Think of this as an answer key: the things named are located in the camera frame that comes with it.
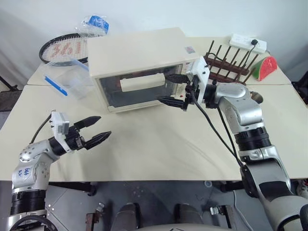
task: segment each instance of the tennis racket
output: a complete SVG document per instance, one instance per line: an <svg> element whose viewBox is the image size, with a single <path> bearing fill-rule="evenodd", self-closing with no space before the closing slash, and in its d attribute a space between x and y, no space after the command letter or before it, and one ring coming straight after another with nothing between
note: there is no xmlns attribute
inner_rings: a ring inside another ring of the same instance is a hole
<svg viewBox="0 0 308 231"><path fill-rule="evenodd" d="M38 54L46 64L55 62L54 66L71 66L71 58L84 64L88 61L87 38L77 33L62 35L45 43Z"/></svg>

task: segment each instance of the white toaster oven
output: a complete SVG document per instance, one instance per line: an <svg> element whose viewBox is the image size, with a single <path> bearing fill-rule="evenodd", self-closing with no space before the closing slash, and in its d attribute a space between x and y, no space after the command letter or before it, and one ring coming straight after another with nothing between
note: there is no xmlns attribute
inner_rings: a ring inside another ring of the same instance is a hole
<svg viewBox="0 0 308 231"><path fill-rule="evenodd" d="M200 55L179 28L88 39L90 76L110 112L160 104L178 84L166 75L186 74Z"/></svg>

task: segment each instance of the plastic bag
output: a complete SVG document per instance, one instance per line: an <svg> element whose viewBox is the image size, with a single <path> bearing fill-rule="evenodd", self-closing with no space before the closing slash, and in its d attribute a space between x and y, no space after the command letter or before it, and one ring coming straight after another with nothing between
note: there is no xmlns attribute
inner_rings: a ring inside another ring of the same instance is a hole
<svg viewBox="0 0 308 231"><path fill-rule="evenodd" d="M75 29L81 37L105 36L109 30L109 23L106 21L106 16L92 14L85 17Z"/></svg>

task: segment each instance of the floor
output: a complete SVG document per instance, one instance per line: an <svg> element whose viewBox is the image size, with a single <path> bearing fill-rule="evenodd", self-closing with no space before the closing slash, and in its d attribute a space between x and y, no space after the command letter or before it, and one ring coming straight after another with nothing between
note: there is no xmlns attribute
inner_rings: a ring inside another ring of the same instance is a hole
<svg viewBox="0 0 308 231"><path fill-rule="evenodd" d="M237 206L254 230L270 231L270 224L261 203L250 198L244 190L236 191ZM11 182L0 181L0 230L5 230L11 206ZM116 181L98 183L98 191L90 197L86 193L50 186L47 190L48 219L59 231L84 231L87 213L94 212L99 202L105 204L104 214L95 231L110 230L119 209L128 202L139 203L142 226L173 223L173 209L177 203L194 206L206 224L227 228L222 215L211 216L209 207L234 205L233 192L222 193L216 187L206 187L203 181ZM233 210L235 230L246 231L239 215Z"/></svg>

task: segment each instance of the white wall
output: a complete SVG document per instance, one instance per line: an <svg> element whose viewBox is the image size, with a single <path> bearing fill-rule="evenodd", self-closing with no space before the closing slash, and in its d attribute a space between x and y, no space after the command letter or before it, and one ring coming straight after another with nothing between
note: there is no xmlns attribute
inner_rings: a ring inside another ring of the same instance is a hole
<svg viewBox="0 0 308 231"><path fill-rule="evenodd" d="M308 58L307 9L307 0L2 0L0 75L25 84L40 47L92 13L108 17L110 35L179 26L187 36L258 37L287 70Z"/></svg>

